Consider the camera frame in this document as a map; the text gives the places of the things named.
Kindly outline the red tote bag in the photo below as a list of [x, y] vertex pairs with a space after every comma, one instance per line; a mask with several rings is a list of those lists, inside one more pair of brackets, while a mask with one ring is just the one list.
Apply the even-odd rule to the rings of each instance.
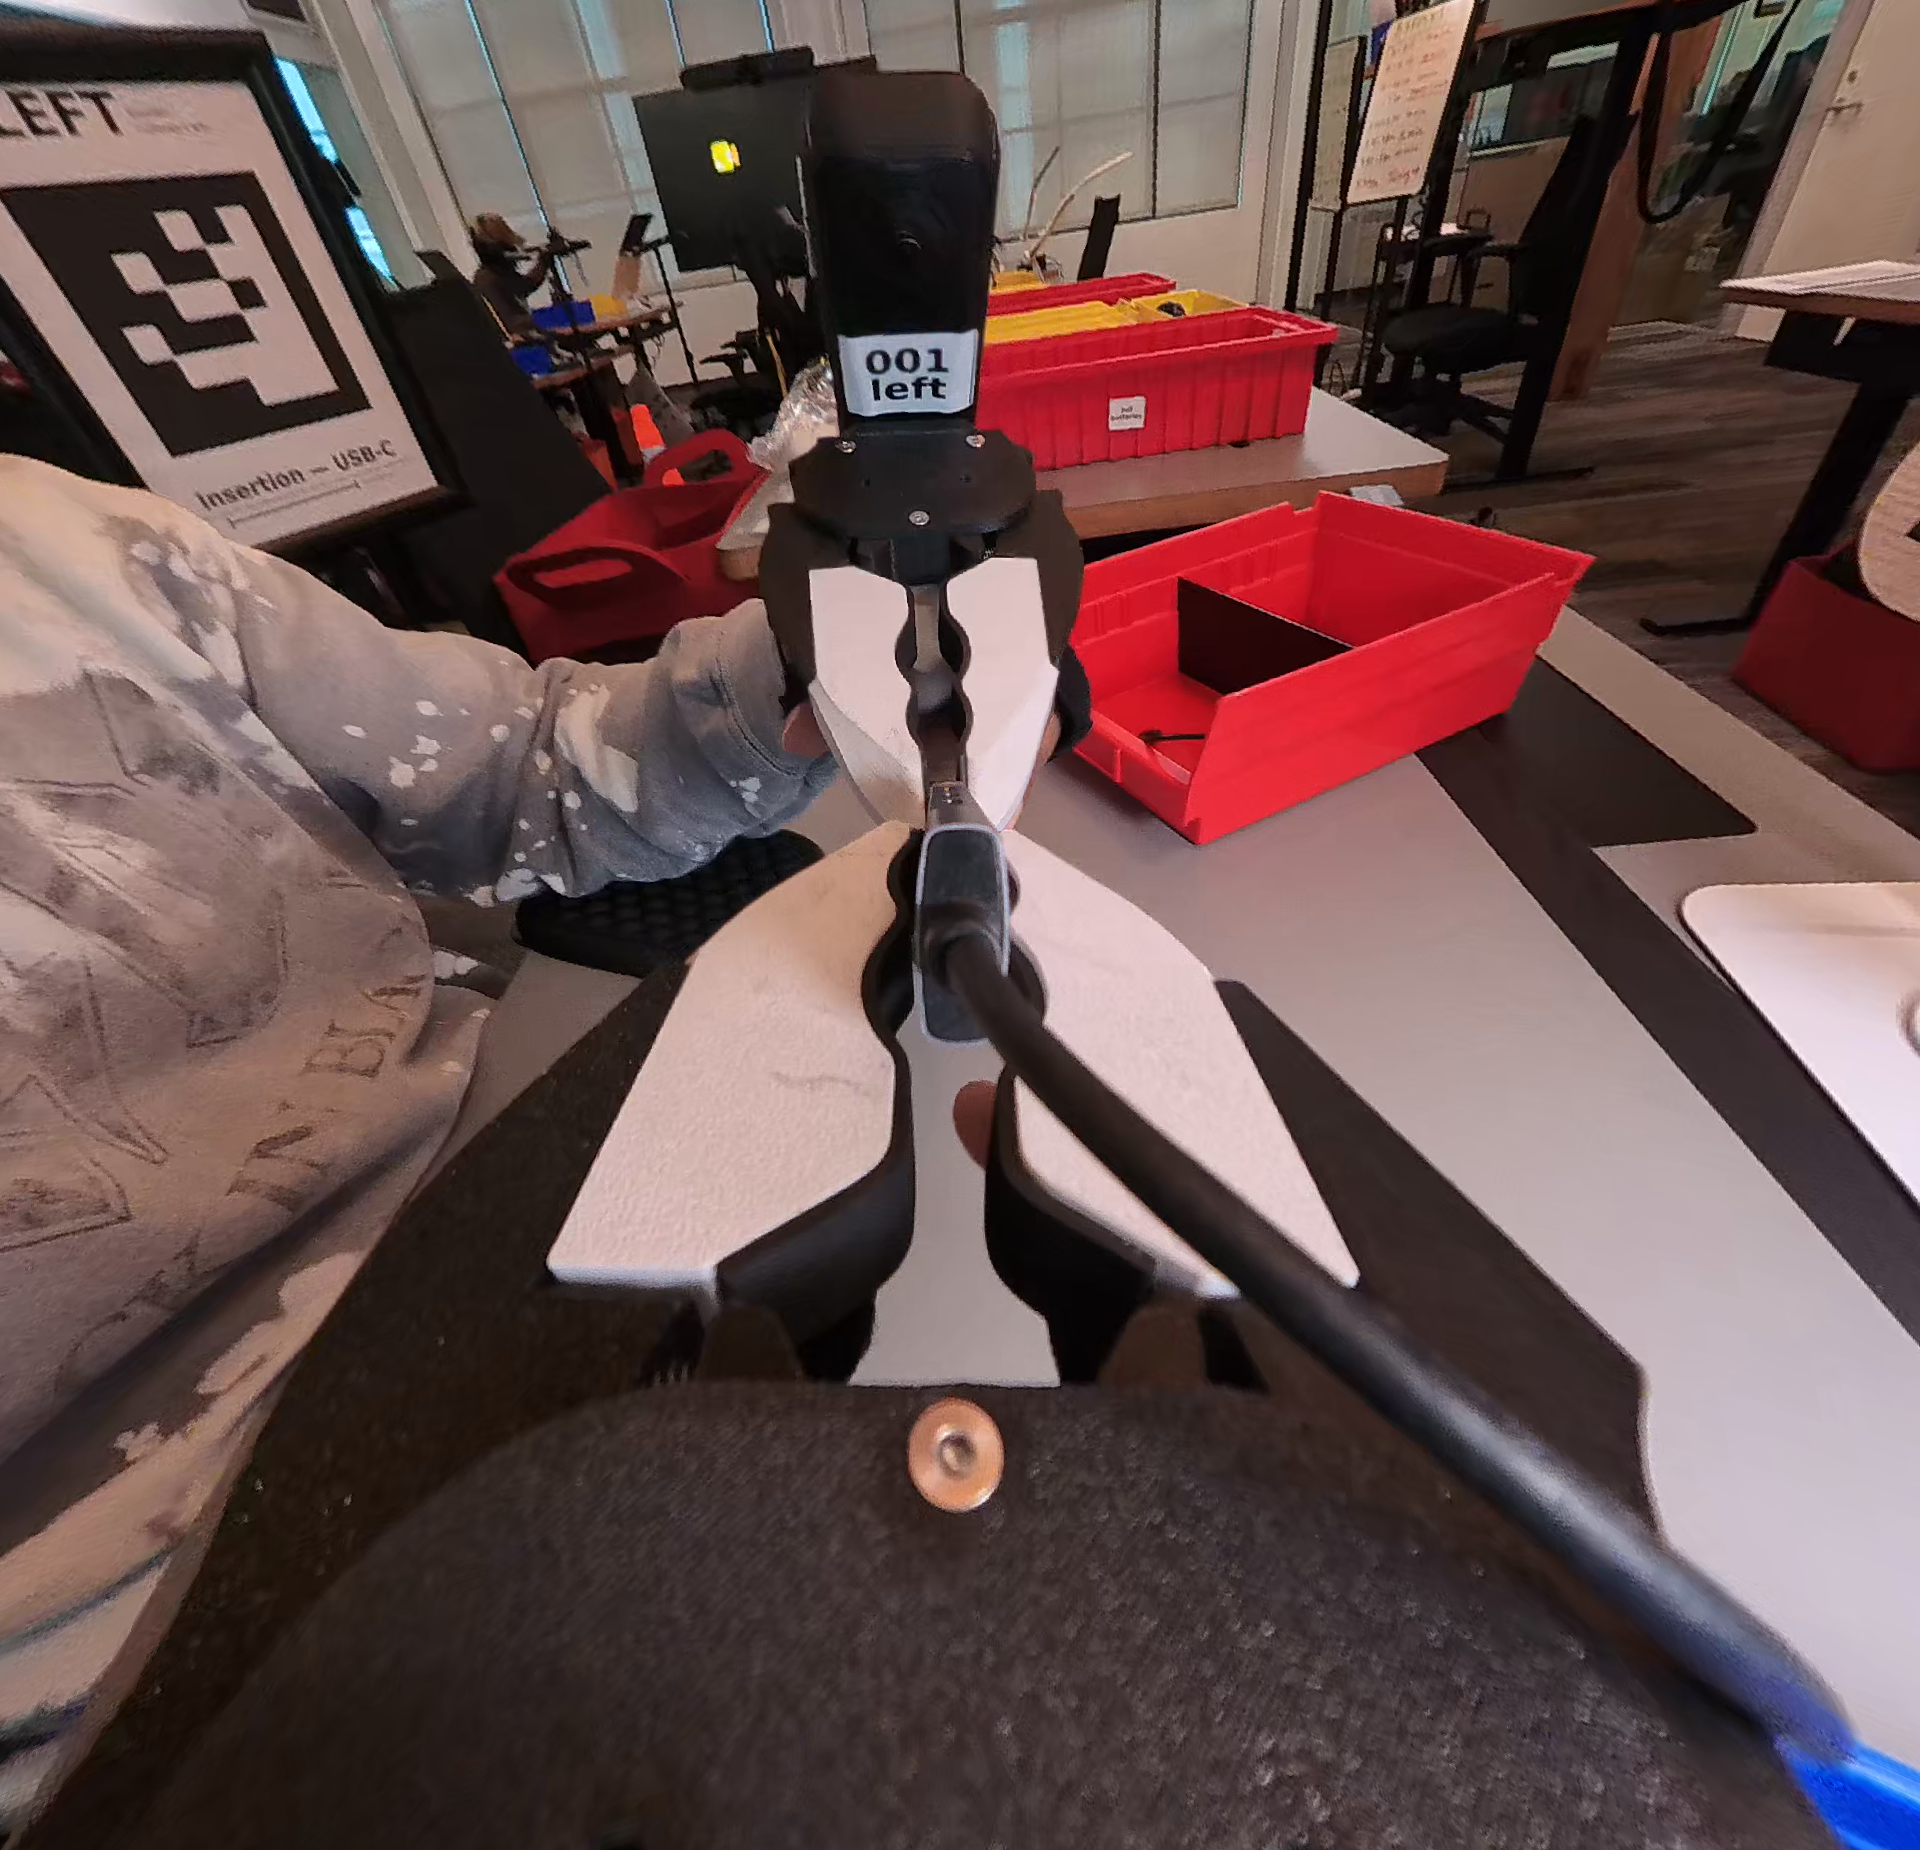
[[531, 662], [647, 649], [692, 617], [729, 617], [721, 526], [768, 473], [729, 426], [661, 445], [644, 486], [598, 495], [495, 564], [490, 595]]

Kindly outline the red plastic bin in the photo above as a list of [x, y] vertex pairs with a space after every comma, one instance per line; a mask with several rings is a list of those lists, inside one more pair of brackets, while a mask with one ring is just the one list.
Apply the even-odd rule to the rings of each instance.
[[[1592, 557], [1339, 491], [1095, 559], [1074, 757], [1182, 846], [1232, 835], [1512, 710], [1588, 574]], [[1217, 698], [1178, 671], [1178, 580], [1347, 652]]]

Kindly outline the clear plastic bag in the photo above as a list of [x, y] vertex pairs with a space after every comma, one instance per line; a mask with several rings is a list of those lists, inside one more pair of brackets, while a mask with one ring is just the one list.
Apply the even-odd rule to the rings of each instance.
[[795, 461], [811, 456], [820, 441], [839, 441], [839, 376], [832, 376], [832, 361], [811, 361], [787, 383], [768, 437], [747, 441], [747, 461], [757, 461], [757, 473], [795, 473]]

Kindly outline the long red ribbed bin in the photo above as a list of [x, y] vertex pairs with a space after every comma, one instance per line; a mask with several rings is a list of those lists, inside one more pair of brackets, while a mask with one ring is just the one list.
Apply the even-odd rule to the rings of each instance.
[[1034, 316], [1034, 309], [1088, 309], [1088, 304], [1147, 304], [1147, 298], [1168, 298], [1178, 275], [1157, 273], [1131, 273], [1131, 275], [1083, 275], [1083, 283], [996, 283], [991, 288], [991, 316]]
[[975, 420], [1041, 473], [1304, 437], [1339, 327], [1275, 309], [1083, 327], [985, 352]]

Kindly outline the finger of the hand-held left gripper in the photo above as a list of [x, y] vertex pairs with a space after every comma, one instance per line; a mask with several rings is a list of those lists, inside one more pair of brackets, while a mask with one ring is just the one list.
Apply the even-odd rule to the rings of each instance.
[[811, 564], [811, 716], [874, 826], [928, 826], [928, 757], [915, 745], [915, 689], [897, 643], [915, 596], [860, 564]]
[[946, 588], [946, 611], [963, 643], [963, 784], [975, 810], [1007, 829], [1055, 710], [1041, 559], [991, 557]]

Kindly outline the black-legged desk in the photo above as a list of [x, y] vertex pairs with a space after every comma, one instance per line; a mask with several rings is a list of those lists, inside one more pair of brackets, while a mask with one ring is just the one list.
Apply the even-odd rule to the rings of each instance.
[[1731, 617], [1640, 617], [1640, 638], [1742, 638], [1781, 574], [1804, 557], [1827, 557], [1856, 512], [1881, 445], [1894, 441], [1909, 401], [1920, 397], [1920, 263], [1872, 259], [1787, 275], [1731, 275], [1720, 288], [1738, 309], [1774, 309], [1771, 365], [1797, 376], [1852, 383], [1813, 486], [1800, 491], [1762, 580]]

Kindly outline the whiteboard with writing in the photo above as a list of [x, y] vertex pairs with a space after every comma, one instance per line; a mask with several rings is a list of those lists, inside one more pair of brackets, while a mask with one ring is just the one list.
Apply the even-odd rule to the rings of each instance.
[[1347, 173], [1347, 207], [1407, 199], [1426, 189], [1457, 75], [1472, 48], [1487, 0], [1433, 0], [1389, 21]]

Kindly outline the black panel on wooden board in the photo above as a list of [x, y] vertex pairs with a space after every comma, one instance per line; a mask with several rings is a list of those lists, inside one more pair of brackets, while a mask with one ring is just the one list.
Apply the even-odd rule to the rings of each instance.
[[1856, 588], [1894, 617], [1920, 617], [1920, 445], [1881, 481], [1856, 526]]

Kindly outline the person's arm in splattered sleeve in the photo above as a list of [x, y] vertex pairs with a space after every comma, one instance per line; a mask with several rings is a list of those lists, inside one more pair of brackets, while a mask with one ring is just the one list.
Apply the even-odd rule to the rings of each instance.
[[5, 461], [0, 517], [14, 1818], [467, 1100], [490, 995], [415, 897], [533, 710], [149, 491]]

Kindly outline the black bin divider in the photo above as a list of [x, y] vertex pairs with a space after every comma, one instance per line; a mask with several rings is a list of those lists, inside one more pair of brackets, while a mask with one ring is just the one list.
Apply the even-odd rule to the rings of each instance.
[[1178, 671], [1217, 698], [1339, 662], [1347, 643], [1178, 580]]

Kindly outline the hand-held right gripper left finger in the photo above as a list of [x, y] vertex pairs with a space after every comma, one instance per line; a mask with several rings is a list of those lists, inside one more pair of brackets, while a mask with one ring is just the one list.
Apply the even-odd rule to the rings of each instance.
[[918, 1221], [897, 867], [884, 826], [710, 931], [546, 1249], [565, 1292], [768, 1310], [849, 1377]]

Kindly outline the yellow plastic bin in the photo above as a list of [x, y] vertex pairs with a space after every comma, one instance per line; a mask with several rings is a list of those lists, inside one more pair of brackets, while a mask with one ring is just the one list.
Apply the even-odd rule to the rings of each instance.
[[991, 349], [1041, 349], [1041, 339], [1074, 339], [1074, 337], [1105, 337], [1105, 327], [1152, 327], [1152, 320], [1206, 320], [1206, 316], [1232, 316], [1232, 298], [1217, 288], [1168, 288], [1168, 298], [1147, 298], [1147, 304], [1088, 304], [1088, 309], [1034, 309], [1034, 316], [1007, 316], [991, 320]]

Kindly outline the black office chair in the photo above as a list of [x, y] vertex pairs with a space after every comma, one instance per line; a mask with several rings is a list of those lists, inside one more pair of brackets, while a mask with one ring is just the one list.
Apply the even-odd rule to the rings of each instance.
[[1426, 235], [1407, 273], [1425, 283], [1450, 273], [1457, 298], [1407, 298], [1385, 316], [1385, 371], [1358, 389], [1358, 401], [1425, 441], [1439, 441], [1450, 426], [1500, 441], [1500, 467], [1472, 486], [1536, 481], [1529, 456], [1573, 327], [1606, 185], [1606, 124], [1588, 115], [1562, 138], [1562, 158], [1515, 240], [1487, 229]]

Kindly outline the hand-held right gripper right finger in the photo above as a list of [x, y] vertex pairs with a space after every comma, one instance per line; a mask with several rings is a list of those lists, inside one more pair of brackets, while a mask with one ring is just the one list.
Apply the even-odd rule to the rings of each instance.
[[[1050, 1038], [1353, 1292], [1358, 1263], [1200, 960], [1048, 846], [1007, 829], [998, 848], [1017, 889], [1014, 971]], [[996, 1094], [985, 1236], [996, 1276], [1048, 1321], [1055, 1377], [1095, 1377], [1152, 1294], [1232, 1306], [1023, 1080]]]

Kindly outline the wooden standing desk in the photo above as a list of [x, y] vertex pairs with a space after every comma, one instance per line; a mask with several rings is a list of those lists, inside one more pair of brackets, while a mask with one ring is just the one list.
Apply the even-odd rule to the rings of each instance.
[[1565, 255], [1550, 275], [1550, 352], [1529, 361], [1521, 397], [1588, 397], [1606, 337], [1628, 283], [1628, 259], [1653, 229], [1673, 124], [1713, 56], [1720, 21], [1742, 0], [1491, 0], [1481, 56], [1491, 88], [1542, 75], [1565, 48], [1612, 48], [1592, 150], [1573, 185]]

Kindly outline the cluttered wooden desk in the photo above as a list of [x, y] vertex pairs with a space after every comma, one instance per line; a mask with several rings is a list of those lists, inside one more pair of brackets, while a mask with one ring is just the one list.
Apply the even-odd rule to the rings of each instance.
[[644, 486], [644, 461], [631, 456], [631, 401], [647, 401], [668, 445], [692, 437], [677, 397], [668, 397], [647, 349], [676, 327], [661, 304], [624, 304], [592, 316], [584, 304], [533, 309], [533, 339], [510, 339], [517, 371], [543, 389], [543, 401], [584, 441], [592, 467], [611, 491]]

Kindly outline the framed black-white tag sign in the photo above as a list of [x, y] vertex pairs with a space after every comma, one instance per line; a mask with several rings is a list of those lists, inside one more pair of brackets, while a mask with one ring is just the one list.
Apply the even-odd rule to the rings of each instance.
[[5, 21], [5, 365], [77, 473], [272, 557], [444, 517], [346, 207], [260, 35]]

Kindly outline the black mesh cushion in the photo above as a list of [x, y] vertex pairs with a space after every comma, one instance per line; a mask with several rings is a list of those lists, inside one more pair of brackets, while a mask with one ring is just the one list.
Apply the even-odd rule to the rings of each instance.
[[584, 903], [517, 903], [517, 945], [598, 974], [654, 974], [685, 966], [741, 905], [804, 875], [824, 848], [802, 829], [738, 835], [676, 881], [611, 881]]

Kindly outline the black monitor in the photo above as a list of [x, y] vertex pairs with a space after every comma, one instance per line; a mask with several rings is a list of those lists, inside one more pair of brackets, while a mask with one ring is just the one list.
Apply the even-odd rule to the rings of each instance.
[[820, 66], [804, 44], [685, 66], [677, 88], [637, 95], [637, 130], [661, 199], [668, 255], [685, 275], [738, 273], [802, 219], [804, 109], [824, 75], [874, 56]]

